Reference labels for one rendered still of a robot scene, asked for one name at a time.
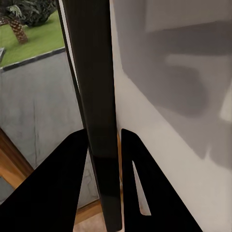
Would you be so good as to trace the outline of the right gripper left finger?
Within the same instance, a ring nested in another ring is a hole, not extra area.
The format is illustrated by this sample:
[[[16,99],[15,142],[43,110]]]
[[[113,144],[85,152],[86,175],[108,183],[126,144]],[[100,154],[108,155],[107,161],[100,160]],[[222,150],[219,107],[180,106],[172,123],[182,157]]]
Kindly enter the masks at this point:
[[[0,232],[73,232],[87,151],[70,134],[0,205]]]

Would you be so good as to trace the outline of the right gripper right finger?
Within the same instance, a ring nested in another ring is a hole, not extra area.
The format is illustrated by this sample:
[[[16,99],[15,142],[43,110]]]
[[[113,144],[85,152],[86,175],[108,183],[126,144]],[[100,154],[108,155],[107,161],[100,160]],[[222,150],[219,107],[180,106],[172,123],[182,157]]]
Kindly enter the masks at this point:
[[[140,137],[121,130],[125,232],[203,232]],[[140,213],[134,161],[151,216]]]

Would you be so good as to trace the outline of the poster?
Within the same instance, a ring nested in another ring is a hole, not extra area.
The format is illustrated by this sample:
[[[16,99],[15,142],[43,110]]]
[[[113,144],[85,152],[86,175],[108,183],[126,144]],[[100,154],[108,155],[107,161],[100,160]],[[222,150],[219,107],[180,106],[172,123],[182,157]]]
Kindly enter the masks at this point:
[[[122,230],[110,0],[56,0],[107,232]]]

